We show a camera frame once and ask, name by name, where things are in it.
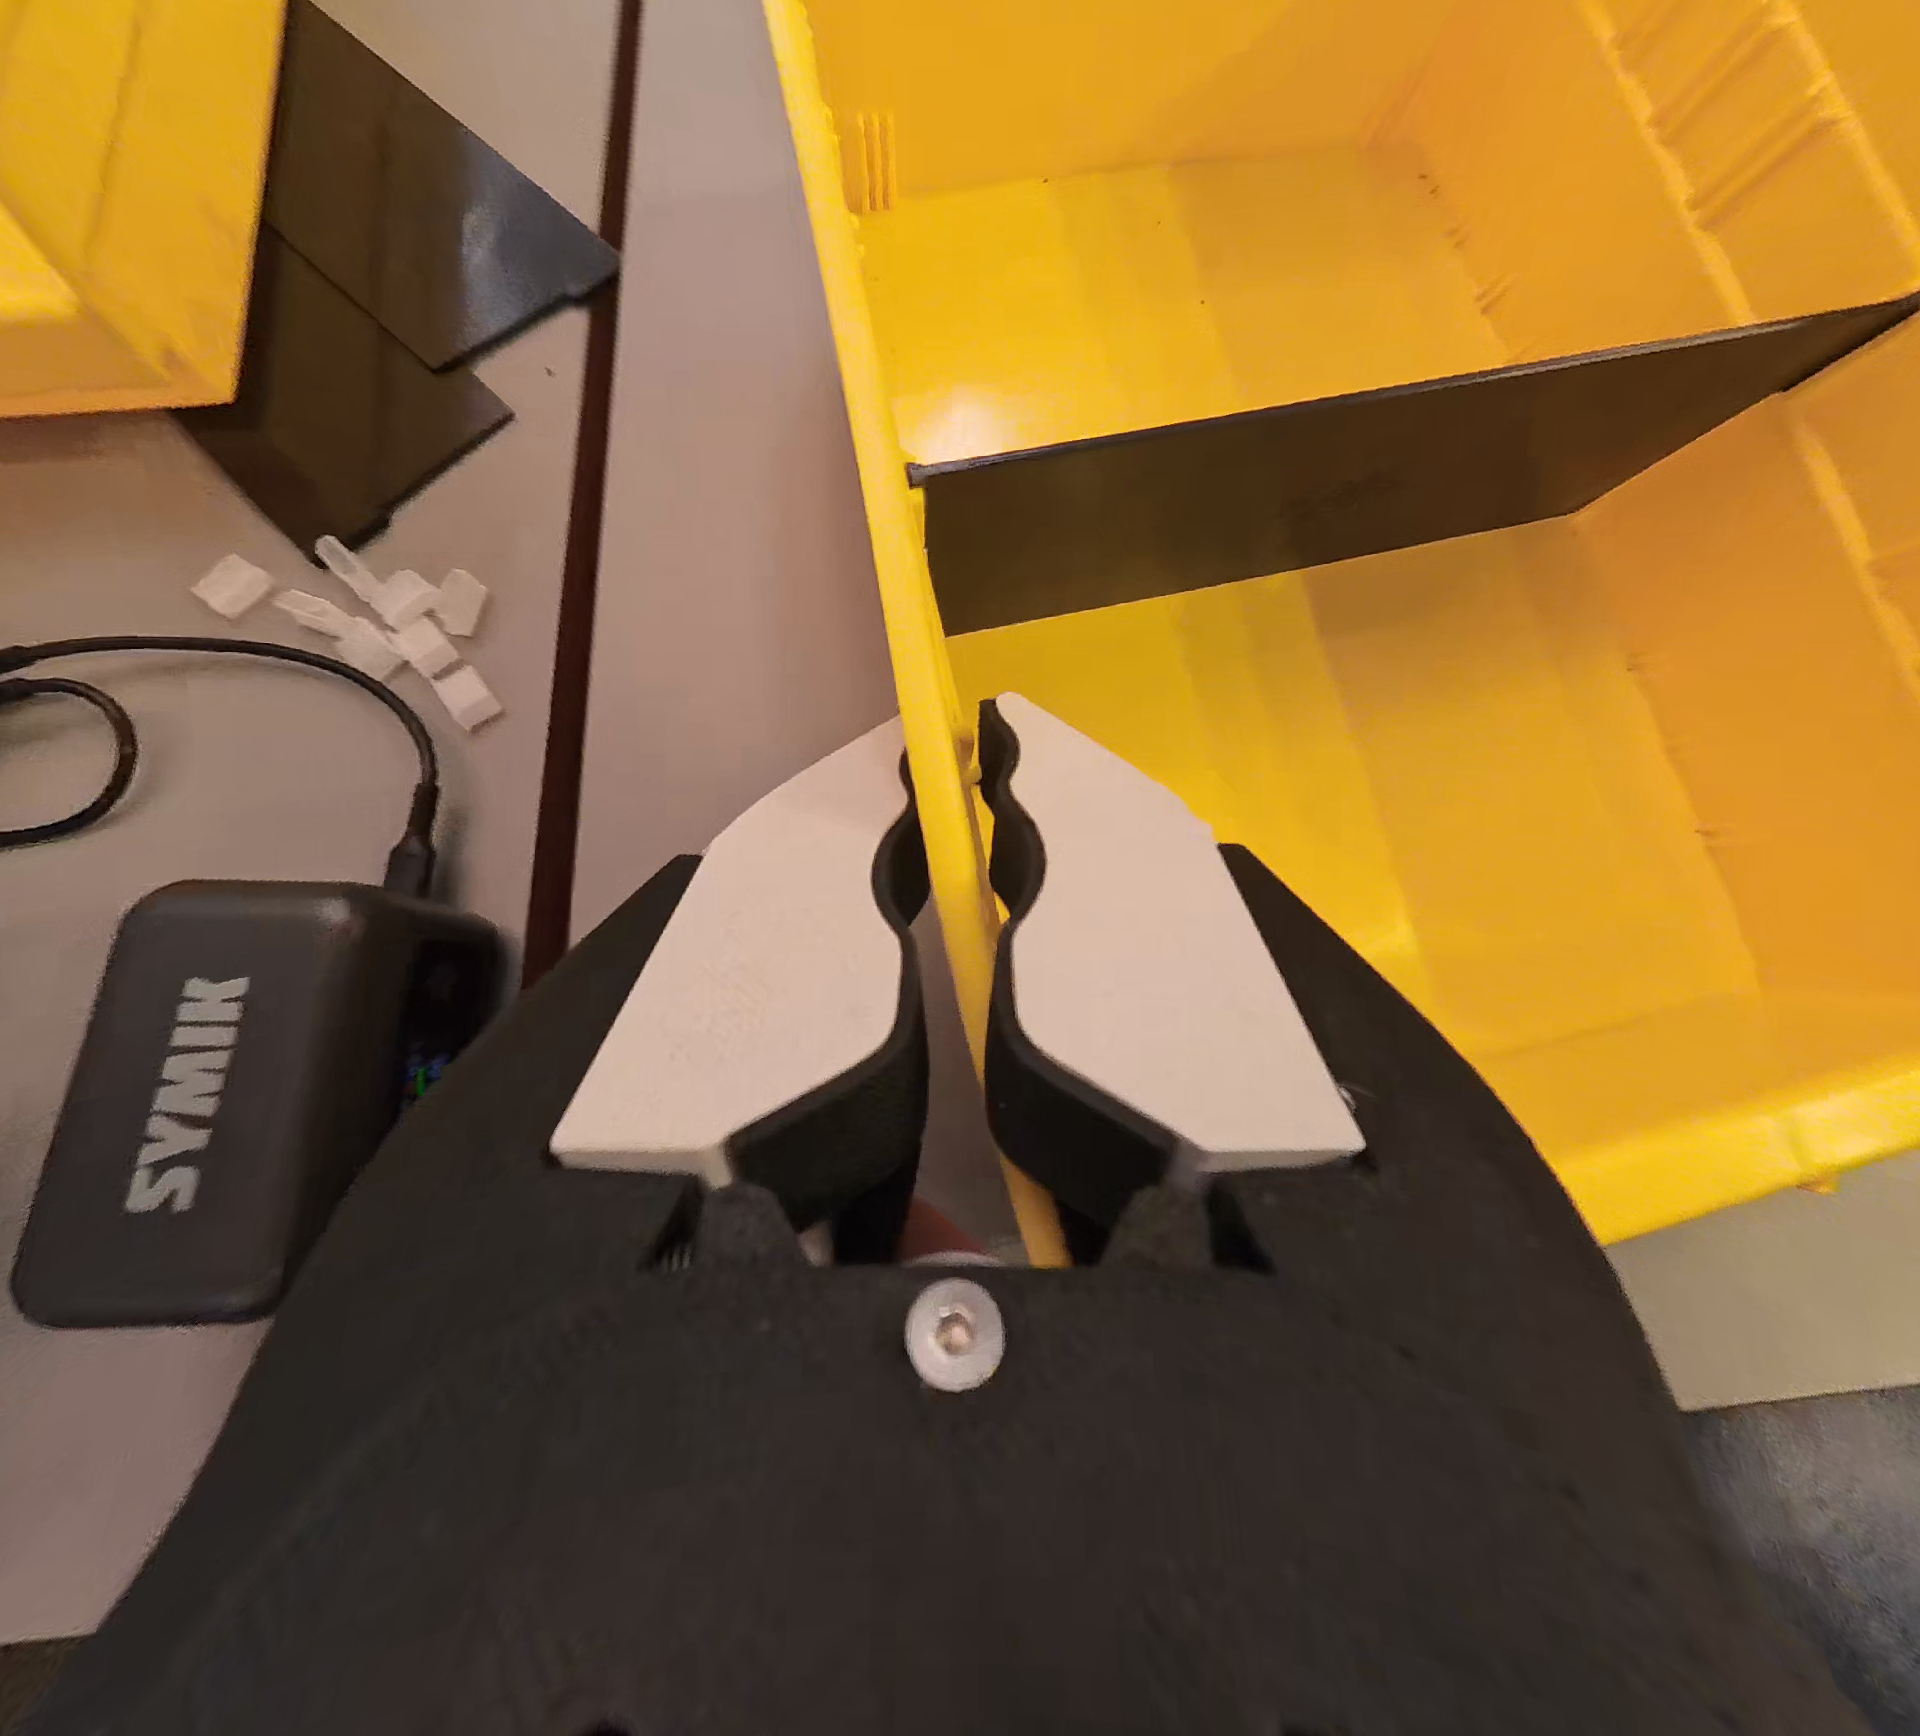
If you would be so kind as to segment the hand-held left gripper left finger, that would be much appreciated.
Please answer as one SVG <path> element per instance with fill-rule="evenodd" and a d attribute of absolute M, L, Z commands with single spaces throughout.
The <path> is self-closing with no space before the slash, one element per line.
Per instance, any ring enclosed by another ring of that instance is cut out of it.
<path fill-rule="evenodd" d="M 567 1169 L 752 1185 L 796 1227 L 848 1212 L 922 1145 L 927 899 L 890 717 L 697 856 L 550 1154 Z"/>

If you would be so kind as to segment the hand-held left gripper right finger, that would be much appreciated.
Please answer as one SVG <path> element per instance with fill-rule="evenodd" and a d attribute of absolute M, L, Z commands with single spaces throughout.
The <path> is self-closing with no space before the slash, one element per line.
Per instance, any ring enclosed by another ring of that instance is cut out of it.
<path fill-rule="evenodd" d="M 1024 694 L 982 701 L 977 755 L 1004 910 L 984 1083 L 1002 1154 L 1099 1230 L 1149 1189 L 1354 1159 L 1354 1104 L 1240 855 Z"/>

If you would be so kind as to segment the yellow plastic bin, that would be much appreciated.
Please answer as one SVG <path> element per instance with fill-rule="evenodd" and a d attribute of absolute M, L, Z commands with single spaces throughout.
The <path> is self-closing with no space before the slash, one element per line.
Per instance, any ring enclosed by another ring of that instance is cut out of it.
<path fill-rule="evenodd" d="M 238 388 L 284 0 L 2 0 L 2 414 Z"/>
<path fill-rule="evenodd" d="M 965 636 L 913 462 L 1916 292 L 1916 0 L 762 0 L 973 1049 L 1013 692 L 1599 1242 L 1916 1148 L 1916 317 L 1590 506 Z"/>

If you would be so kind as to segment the pile of white plastic clips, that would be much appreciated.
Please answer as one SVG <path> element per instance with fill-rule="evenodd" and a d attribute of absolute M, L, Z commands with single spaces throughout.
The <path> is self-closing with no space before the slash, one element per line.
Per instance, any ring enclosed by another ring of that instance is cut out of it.
<path fill-rule="evenodd" d="M 381 571 L 331 530 L 324 530 L 312 552 L 330 577 L 325 591 L 286 588 L 257 562 L 226 553 L 188 593 L 227 623 L 274 613 L 302 639 L 321 643 L 337 661 L 382 685 L 411 671 L 468 735 L 503 717 L 503 696 L 470 658 L 470 641 L 491 607 L 486 584 L 466 570 L 438 580 L 413 570 Z"/>

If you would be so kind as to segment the black bin divider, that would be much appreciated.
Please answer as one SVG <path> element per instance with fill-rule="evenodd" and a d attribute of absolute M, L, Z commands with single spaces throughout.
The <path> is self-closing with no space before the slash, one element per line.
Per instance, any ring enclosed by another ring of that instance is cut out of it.
<path fill-rule="evenodd" d="M 478 361 L 618 254 L 312 0 L 286 0 L 237 397 L 177 421 L 307 556 L 512 421 Z"/>
<path fill-rule="evenodd" d="M 913 462 L 965 636 L 1568 517 L 1917 297 L 952 462 Z"/>

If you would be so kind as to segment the black battery pack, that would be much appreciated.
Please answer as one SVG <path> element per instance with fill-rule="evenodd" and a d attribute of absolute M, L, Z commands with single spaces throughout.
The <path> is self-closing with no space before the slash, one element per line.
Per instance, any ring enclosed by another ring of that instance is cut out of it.
<path fill-rule="evenodd" d="M 349 881 L 177 881 L 122 917 L 13 1260 L 52 1331 L 273 1316 L 404 1111 L 486 1027 L 486 920 Z"/>

